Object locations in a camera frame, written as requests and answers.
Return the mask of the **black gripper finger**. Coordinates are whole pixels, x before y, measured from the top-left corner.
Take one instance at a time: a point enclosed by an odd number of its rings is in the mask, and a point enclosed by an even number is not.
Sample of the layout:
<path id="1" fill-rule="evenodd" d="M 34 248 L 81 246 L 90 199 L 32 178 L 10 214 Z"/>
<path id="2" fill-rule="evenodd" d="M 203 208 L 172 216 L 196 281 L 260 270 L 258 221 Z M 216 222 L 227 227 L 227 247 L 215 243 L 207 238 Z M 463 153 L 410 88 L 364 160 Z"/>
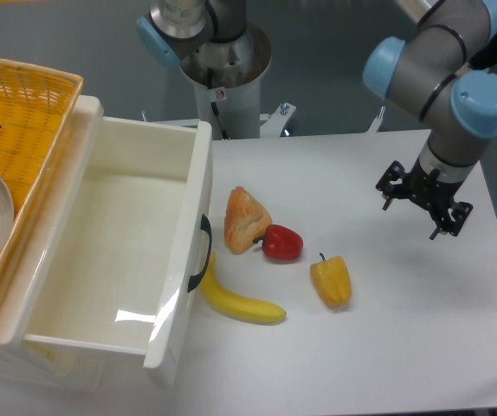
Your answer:
<path id="1" fill-rule="evenodd" d="M 384 198 L 382 209 L 387 211 L 395 199 L 408 199 L 409 186 L 407 181 L 408 173 L 397 161 L 393 161 L 386 169 L 376 184 L 376 189 L 381 192 Z"/>
<path id="2" fill-rule="evenodd" d="M 457 237 L 474 206 L 467 202 L 451 200 L 446 206 L 432 205 L 429 215 L 436 227 L 429 236 L 434 240 L 439 234 L 449 234 Z"/>

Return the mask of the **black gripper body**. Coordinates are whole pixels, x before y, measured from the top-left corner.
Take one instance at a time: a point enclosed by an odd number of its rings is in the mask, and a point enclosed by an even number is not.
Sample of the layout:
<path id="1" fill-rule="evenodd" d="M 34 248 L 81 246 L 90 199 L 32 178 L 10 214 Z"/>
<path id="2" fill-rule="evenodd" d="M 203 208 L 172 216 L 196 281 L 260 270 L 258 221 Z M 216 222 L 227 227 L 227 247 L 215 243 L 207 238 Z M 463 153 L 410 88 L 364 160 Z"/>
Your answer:
<path id="1" fill-rule="evenodd" d="M 442 182 L 442 172 L 438 169 L 426 172 L 420 159 L 417 159 L 408 174 L 407 181 L 410 189 L 410 200 L 429 212 L 432 205 L 446 206 L 454 200 L 463 181 Z"/>

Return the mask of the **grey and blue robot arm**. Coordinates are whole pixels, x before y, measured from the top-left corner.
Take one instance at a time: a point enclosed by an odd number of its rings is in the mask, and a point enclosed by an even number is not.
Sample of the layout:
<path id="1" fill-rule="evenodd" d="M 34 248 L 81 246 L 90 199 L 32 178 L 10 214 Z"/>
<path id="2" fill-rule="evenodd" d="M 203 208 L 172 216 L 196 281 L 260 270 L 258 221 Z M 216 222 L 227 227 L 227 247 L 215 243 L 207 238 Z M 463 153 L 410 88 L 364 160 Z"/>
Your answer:
<path id="1" fill-rule="evenodd" d="M 497 137 L 497 75 L 468 68 L 497 33 L 497 1 L 402 1 L 400 7 L 418 35 L 379 43 L 363 81 L 430 134 L 411 170 L 391 164 L 377 188 L 387 202 L 407 199 L 427 211 L 436 233 L 455 236 L 472 211 L 455 194 Z M 198 115 L 216 139 L 262 134 L 260 82 L 271 45 L 248 22 L 245 2 L 159 1 L 136 26 L 149 53 L 192 83 Z"/>

